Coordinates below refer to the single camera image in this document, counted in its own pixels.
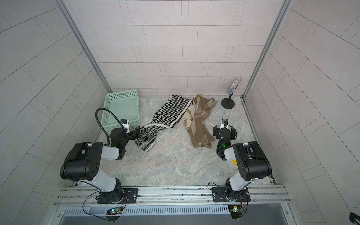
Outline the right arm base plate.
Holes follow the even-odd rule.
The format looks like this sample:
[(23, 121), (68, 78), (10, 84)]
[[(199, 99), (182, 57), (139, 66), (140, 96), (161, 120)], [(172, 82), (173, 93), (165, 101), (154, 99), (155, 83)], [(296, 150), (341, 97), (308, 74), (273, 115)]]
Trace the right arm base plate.
[(226, 187), (211, 187), (210, 190), (215, 203), (247, 203), (251, 201), (248, 189), (233, 191)]

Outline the beige plaid scarf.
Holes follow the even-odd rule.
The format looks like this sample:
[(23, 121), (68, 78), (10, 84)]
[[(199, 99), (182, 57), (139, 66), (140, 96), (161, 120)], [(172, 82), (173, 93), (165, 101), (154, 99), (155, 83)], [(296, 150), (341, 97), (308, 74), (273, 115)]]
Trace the beige plaid scarf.
[(210, 116), (212, 108), (216, 104), (217, 101), (214, 98), (204, 98), (197, 95), (193, 98), (192, 105), (184, 113), (181, 120), (194, 148), (206, 147), (210, 149), (212, 147), (215, 138), (205, 126), (204, 121)]

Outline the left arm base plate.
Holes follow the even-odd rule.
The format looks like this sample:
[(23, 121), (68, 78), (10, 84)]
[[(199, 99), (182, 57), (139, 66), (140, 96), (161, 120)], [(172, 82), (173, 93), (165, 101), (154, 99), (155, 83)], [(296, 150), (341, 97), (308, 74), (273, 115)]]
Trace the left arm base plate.
[(98, 204), (123, 204), (136, 203), (139, 189), (137, 188), (123, 188), (119, 193), (107, 192), (100, 193), (95, 199)]

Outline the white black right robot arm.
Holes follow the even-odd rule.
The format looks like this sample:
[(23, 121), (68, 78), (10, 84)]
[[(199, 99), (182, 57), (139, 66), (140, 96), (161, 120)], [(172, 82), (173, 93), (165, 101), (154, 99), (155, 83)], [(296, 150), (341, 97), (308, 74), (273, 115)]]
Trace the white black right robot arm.
[(237, 131), (232, 126), (213, 127), (213, 135), (218, 140), (217, 155), (224, 161), (236, 161), (238, 171), (226, 180), (223, 187), (212, 187), (215, 203), (250, 202), (248, 185), (255, 180), (272, 174), (272, 167), (259, 143), (234, 143)]

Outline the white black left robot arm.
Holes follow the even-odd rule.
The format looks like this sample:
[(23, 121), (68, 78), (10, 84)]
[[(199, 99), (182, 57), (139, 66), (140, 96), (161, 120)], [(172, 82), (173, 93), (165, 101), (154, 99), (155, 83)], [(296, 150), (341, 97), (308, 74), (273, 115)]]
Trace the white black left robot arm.
[(113, 178), (100, 169), (100, 163), (121, 160), (130, 140), (140, 136), (140, 127), (134, 127), (126, 119), (115, 119), (118, 128), (106, 133), (106, 143), (81, 142), (74, 145), (61, 166), (63, 180), (86, 183), (97, 189), (98, 204), (135, 203), (138, 189), (123, 188), (118, 178)]

